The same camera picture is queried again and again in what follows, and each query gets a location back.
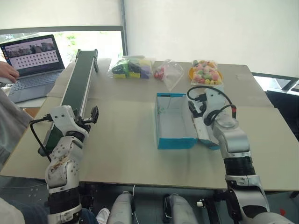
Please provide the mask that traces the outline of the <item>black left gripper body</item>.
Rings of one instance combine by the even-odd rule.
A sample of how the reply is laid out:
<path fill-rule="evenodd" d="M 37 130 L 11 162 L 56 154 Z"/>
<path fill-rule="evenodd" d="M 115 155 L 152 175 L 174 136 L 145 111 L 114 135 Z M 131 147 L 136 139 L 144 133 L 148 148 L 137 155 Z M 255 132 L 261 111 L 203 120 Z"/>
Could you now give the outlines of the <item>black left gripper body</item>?
<path fill-rule="evenodd" d="M 74 121 L 75 121 L 76 125 L 85 129 L 87 132 L 90 132 L 90 129 L 91 129 L 90 123 L 93 122 L 93 118 L 83 119 L 81 116 L 77 116 Z"/>

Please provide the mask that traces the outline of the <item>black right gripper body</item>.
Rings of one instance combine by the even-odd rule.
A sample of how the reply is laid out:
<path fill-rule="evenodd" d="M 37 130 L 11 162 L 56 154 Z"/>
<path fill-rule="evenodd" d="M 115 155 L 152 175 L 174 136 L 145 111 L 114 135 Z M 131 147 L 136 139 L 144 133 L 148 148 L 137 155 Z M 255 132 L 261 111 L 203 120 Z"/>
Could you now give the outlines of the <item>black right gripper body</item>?
<path fill-rule="evenodd" d="M 192 97 L 190 93 L 188 93 L 188 101 L 192 101 L 195 105 L 197 112 L 202 113 L 202 118 L 206 118 L 207 116 L 207 96 L 206 93 L 199 94 L 195 97 Z"/>

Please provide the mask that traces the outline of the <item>person's bare hand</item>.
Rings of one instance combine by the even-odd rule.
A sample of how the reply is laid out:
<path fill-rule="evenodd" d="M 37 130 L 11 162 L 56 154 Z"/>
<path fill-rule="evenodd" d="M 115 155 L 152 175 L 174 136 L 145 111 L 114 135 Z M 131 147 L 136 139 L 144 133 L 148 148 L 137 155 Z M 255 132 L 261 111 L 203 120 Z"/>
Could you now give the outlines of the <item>person's bare hand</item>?
<path fill-rule="evenodd" d="M 7 62 L 0 62 L 0 77 L 10 80 L 12 83 L 16 83 L 19 78 L 19 72 L 14 69 Z"/>

